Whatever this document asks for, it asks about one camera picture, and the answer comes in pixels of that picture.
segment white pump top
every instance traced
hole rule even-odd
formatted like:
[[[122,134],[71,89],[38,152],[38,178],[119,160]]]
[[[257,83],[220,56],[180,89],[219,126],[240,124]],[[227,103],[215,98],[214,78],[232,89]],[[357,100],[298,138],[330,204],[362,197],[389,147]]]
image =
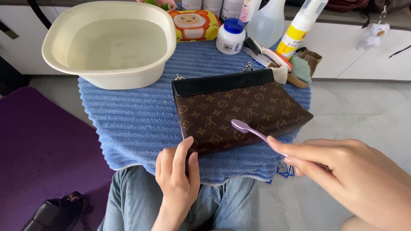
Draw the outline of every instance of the white pump top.
[[[297,30],[309,31],[327,3],[328,0],[306,0],[291,24]]]

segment green vegetable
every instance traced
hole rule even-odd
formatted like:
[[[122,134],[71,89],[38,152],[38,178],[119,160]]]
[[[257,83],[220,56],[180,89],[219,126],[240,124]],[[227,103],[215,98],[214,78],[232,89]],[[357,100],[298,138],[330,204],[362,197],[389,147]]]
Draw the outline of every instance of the green vegetable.
[[[155,5],[156,7],[158,7],[157,3],[154,0],[144,0],[144,3],[148,3],[148,4]]]
[[[163,10],[167,11],[167,10],[171,9],[171,4],[164,3],[164,4],[161,5],[160,7],[161,7]]]

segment white plastic basin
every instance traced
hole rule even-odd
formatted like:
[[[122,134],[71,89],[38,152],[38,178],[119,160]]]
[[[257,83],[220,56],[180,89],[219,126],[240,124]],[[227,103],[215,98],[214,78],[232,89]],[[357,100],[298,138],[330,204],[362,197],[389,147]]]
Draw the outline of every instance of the white plastic basin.
[[[42,53],[56,70],[118,90],[157,81],[175,45],[174,22],[160,7],[104,1],[63,12],[48,31]]]

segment blue bottle cap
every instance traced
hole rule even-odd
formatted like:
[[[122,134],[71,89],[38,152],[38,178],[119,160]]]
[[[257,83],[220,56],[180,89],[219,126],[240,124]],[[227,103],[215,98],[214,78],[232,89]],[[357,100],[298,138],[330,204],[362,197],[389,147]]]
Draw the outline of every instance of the blue bottle cap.
[[[224,29],[231,34],[240,34],[245,27],[244,22],[237,18],[227,18],[224,21]]]

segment hand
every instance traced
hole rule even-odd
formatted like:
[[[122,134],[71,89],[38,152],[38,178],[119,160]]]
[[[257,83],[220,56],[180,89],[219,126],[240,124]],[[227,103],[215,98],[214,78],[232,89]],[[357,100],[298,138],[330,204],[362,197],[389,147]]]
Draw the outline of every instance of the hand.
[[[411,176],[375,148],[358,140],[306,140],[270,146],[332,197],[379,230],[411,230]],[[318,163],[327,165],[325,170]]]
[[[177,147],[163,149],[157,157],[155,179],[163,191],[163,202],[153,230],[177,230],[187,216],[200,190],[198,153],[188,159],[188,177],[185,175],[185,158],[193,144],[192,136]]]

